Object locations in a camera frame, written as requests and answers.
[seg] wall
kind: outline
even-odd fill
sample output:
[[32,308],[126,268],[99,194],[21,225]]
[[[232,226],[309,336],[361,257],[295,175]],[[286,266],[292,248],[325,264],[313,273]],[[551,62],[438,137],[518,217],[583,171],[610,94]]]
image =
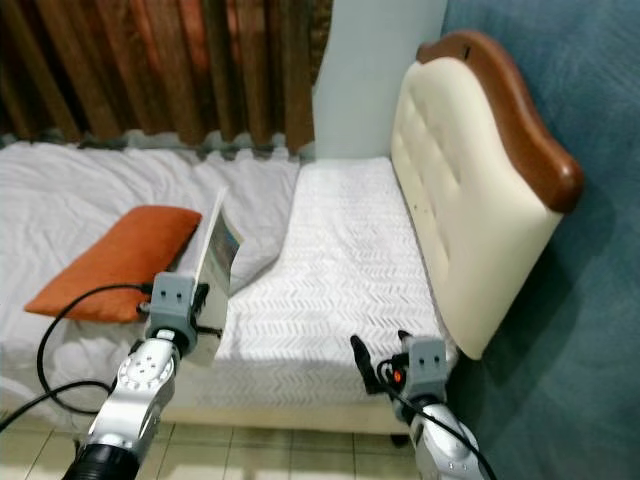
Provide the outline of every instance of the wall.
[[388,155],[400,82],[440,36],[446,0],[334,0],[313,96],[317,157]]
[[499,478],[638,478],[638,25],[637,1],[449,2],[444,31],[506,47],[586,174],[483,361],[462,361],[449,385]]

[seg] bed frame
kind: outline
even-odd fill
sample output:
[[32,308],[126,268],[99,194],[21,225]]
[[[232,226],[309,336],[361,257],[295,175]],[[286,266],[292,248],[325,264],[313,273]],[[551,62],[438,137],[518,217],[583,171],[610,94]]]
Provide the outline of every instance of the bed frame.
[[[479,32],[418,49],[402,83],[391,158],[441,321],[480,359],[583,175],[537,114],[509,55]],[[400,433],[385,398],[367,404],[168,408],[170,422]]]

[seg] brown curtain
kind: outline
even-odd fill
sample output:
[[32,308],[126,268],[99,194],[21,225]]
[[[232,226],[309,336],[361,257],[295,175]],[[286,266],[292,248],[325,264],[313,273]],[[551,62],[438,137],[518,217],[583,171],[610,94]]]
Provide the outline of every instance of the brown curtain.
[[313,140],[311,87],[332,0],[0,0],[2,131],[106,140],[219,130],[292,151]]

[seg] wooden headboard trim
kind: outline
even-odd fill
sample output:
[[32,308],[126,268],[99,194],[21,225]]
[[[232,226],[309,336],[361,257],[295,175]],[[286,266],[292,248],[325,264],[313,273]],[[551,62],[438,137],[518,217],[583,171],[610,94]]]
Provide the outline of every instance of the wooden headboard trim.
[[583,188],[582,169],[545,127],[509,54],[490,37],[462,30],[420,45],[416,54],[420,63],[439,57],[465,62],[478,78],[507,155],[538,198],[553,211],[572,211]]

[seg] orange pillow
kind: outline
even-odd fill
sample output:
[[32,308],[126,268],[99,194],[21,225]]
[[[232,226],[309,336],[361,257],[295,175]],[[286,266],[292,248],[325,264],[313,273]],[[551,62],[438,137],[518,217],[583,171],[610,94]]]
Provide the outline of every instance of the orange pillow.
[[[123,216],[98,242],[58,274],[24,309],[56,316],[76,297],[111,283],[152,283],[173,262],[200,222],[185,208],[142,206]],[[136,307],[148,296],[136,290],[108,290],[80,302],[67,318],[135,322]]]

